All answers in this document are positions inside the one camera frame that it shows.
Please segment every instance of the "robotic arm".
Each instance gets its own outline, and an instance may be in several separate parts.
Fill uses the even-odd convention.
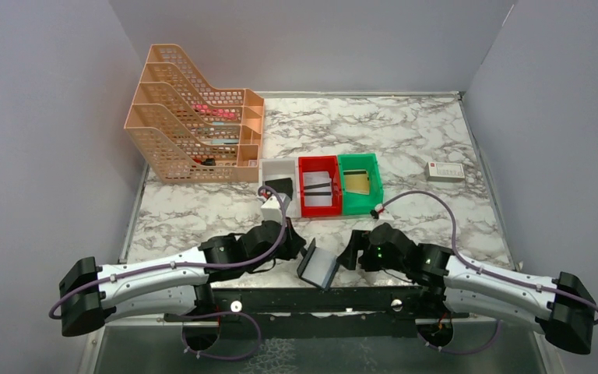
[[[429,192],[414,193],[432,196],[446,206]],[[272,191],[262,207],[266,220],[261,225],[243,235],[213,237],[176,255],[128,265],[97,266],[93,257],[81,259],[59,284],[61,299],[49,316],[60,319],[63,336],[71,337],[126,316],[213,313],[219,306],[210,283],[236,279],[271,259],[295,259],[299,252],[305,252],[306,241],[285,218],[286,200]],[[446,208],[454,223],[452,211]],[[417,245],[390,224],[372,231],[353,231],[337,263],[348,270],[354,270],[358,263],[364,271],[399,271],[423,286],[421,296],[414,301],[429,305],[430,310],[451,315],[476,313],[518,323],[545,334],[548,341],[566,351],[590,353],[598,307],[576,276],[561,273],[555,280],[478,263],[457,252],[454,233],[453,227],[453,248],[448,249]],[[334,301],[342,300],[336,291],[315,294],[320,300],[329,295]],[[288,312],[287,306],[278,304],[265,310]],[[301,308],[294,305],[291,312]],[[54,314],[59,307],[60,316]],[[322,311],[319,307],[309,309]],[[398,309],[385,305],[375,310],[393,314]]]

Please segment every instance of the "table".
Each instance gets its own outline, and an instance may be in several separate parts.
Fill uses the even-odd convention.
[[[456,96],[303,97],[266,99],[264,158],[376,153],[385,199],[410,190],[431,191],[455,213],[458,248],[479,261],[511,268],[509,252]],[[463,182],[427,182],[428,161],[464,164]],[[150,171],[132,233],[127,262],[169,256],[213,236],[246,232],[261,221],[256,183],[164,185]],[[388,211],[393,226],[415,242],[450,247],[451,223],[427,196],[407,196]],[[296,219],[307,241],[341,253],[352,229],[371,217]],[[299,259],[267,273],[245,274],[213,287],[312,287],[297,277]],[[339,270],[333,287],[399,285],[385,273]]]

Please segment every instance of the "yellow object in green bin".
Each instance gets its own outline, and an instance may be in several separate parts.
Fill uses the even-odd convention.
[[[345,170],[345,191],[357,193],[359,195],[370,195],[370,178],[368,171],[360,170]]]

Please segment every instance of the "marble surface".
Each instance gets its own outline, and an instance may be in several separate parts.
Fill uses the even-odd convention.
[[[280,98],[266,100],[264,158],[376,153],[385,199],[410,190],[431,191],[455,213],[462,253],[510,267],[480,165],[454,97]],[[464,164],[466,180],[427,182],[427,161]],[[215,235],[246,232],[261,221],[255,183],[164,185],[150,171],[128,262],[155,259],[191,248]],[[407,196],[391,206],[393,226],[415,242],[450,247],[451,223],[427,196]],[[370,217],[296,219],[297,232],[318,247],[340,253],[355,228]],[[312,287],[297,278],[295,261],[268,273],[245,274],[214,287]],[[384,273],[340,270],[332,285],[397,285]]]

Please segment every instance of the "purple cable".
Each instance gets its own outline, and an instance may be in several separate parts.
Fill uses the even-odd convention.
[[[428,347],[434,349],[435,351],[439,351],[439,353],[447,353],[449,355],[459,355],[459,356],[475,355],[476,353],[480,353],[480,352],[486,350],[487,348],[491,347],[492,345],[494,345],[494,343],[496,343],[496,340],[498,339],[499,336],[501,336],[501,321],[497,320],[496,321],[496,330],[494,331],[494,335],[490,338],[490,340],[487,341],[487,343],[479,346],[478,348],[471,349],[469,351],[453,351],[452,349],[437,347],[436,345],[430,344],[427,342],[427,340],[425,340],[423,335],[420,335],[420,333],[418,334],[418,337],[422,341],[424,341]]]
[[[468,261],[466,261],[466,259],[464,259],[464,257],[459,253],[459,250],[457,249],[457,244],[456,244],[456,240],[455,240],[455,236],[456,236],[456,232],[457,232],[457,223],[455,222],[455,214],[450,209],[450,206],[448,206],[448,204],[446,204],[445,201],[443,201],[441,198],[439,198],[439,196],[436,196],[434,193],[427,192],[427,191],[420,191],[420,190],[402,192],[398,196],[395,196],[392,199],[390,199],[389,201],[383,203],[382,207],[386,208],[390,203],[396,201],[397,199],[399,199],[403,196],[413,195],[413,194],[421,194],[421,195],[430,196],[431,198],[437,200],[448,211],[448,215],[450,215],[450,221],[452,222],[452,235],[451,235],[452,253],[457,257],[457,259],[461,263],[467,265],[468,267],[470,267],[471,269],[475,270],[478,273],[482,273],[482,274],[488,275],[490,277],[499,279],[501,281],[506,281],[511,284],[516,284],[518,286],[522,286],[522,287],[526,287],[526,288],[533,288],[533,289],[537,290],[538,292],[540,291],[540,288],[537,287],[535,284],[523,282],[521,280],[512,279],[510,277],[506,277],[505,275],[493,273],[489,270],[481,269],[479,266],[473,265],[472,263],[469,263]],[[584,298],[581,298],[577,295],[571,294],[566,291],[559,290],[557,288],[548,287],[548,286],[542,286],[541,291],[553,292],[557,295],[565,296],[566,298],[570,298],[574,301],[580,302],[583,305],[592,308],[598,314],[598,306],[595,303],[585,300]],[[596,325],[598,325],[598,318],[595,319],[594,323]]]
[[[255,327],[255,332],[258,333],[258,340],[255,344],[255,347],[253,347],[253,349],[251,349],[249,352],[244,353],[242,355],[237,355],[237,356],[219,356],[219,355],[211,355],[209,353],[202,353],[202,351],[194,351],[193,349],[191,349],[189,347],[189,344],[187,343],[185,336],[182,335],[180,337],[180,339],[182,340],[182,343],[185,345],[185,353],[187,352],[191,352],[193,354],[196,354],[197,358],[202,357],[207,357],[207,358],[214,358],[216,360],[221,360],[221,361],[240,361],[243,360],[245,358],[249,358],[251,357],[253,354],[255,354],[258,349],[260,349],[260,346],[262,346],[262,331],[260,330],[260,325],[258,325],[258,323],[255,321],[255,319],[253,319],[253,317],[251,317],[250,315],[246,314],[246,313],[242,313],[242,312],[216,312],[216,313],[210,313],[210,314],[204,314],[202,316],[179,316],[182,319],[187,319],[187,320],[194,320],[194,319],[204,319],[204,318],[211,318],[211,317],[219,317],[219,316],[242,316],[246,319],[248,319],[249,321],[251,321],[251,323],[253,323],[253,327]]]
[[[263,191],[269,191],[271,192],[271,194],[276,197],[276,199],[281,202],[283,201],[279,194],[276,192],[276,190],[274,190],[271,187],[268,187],[266,185],[260,187],[258,189],[258,195],[261,195]],[[252,265],[253,263],[257,263],[258,261],[265,259],[267,256],[271,255],[272,253],[274,253],[274,251],[276,251],[276,247],[278,247],[281,243],[281,241],[283,240],[283,236],[285,235],[285,228],[286,228],[286,214],[285,214],[285,208],[283,207],[283,204],[280,204],[280,213],[281,213],[281,223],[280,223],[280,233],[278,238],[276,238],[276,241],[272,244],[271,247],[269,247],[269,249],[267,250],[267,252],[264,252],[263,254],[261,254],[258,257],[255,257],[254,259],[248,259],[246,261],[242,261],[240,263],[189,263],[189,262],[182,262],[182,263],[175,263],[176,267],[203,267],[203,268],[209,268],[209,269],[232,269],[235,267],[243,267],[243,266],[249,266]],[[138,275],[141,273],[148,273],[150,271],[155,271],[155,270],[162,270],[162,269],[167,269],[169,267],[172,267],[172,265],[170,263],[168,264],[162,264],[162,265],[154,265],[154,266],[149,266],[149,267],[144,267],[142,269],[137,269],[137,270],[132,270],[132,271],[128,271],[125,273],[120,273],[118,275],[115,276],[116,280],[120,280],[126,277],[131,277],[134,275]],[[80,293],[81,291],[85,291],[88,288],[97,286],[99,284],[102,283],[106,283],[108,281],[111,281],[111,279],[109,277],[104,277],[101,279],[97,279],[97,280],[93,280],[91,282],[88,282],[86,284],[84,284],[83,286],[79,286],[77,288],[75,288],[74,290],[68,292],[66,295],[64,295],[62,298],[60,298],[52,307],[51,310],[49,311],[49,318],[51,319],[61,319],[62,316],[55,314],[56,309],[58,309],[61,305],[63,305],[63,303],[67,302],[72,296]]]

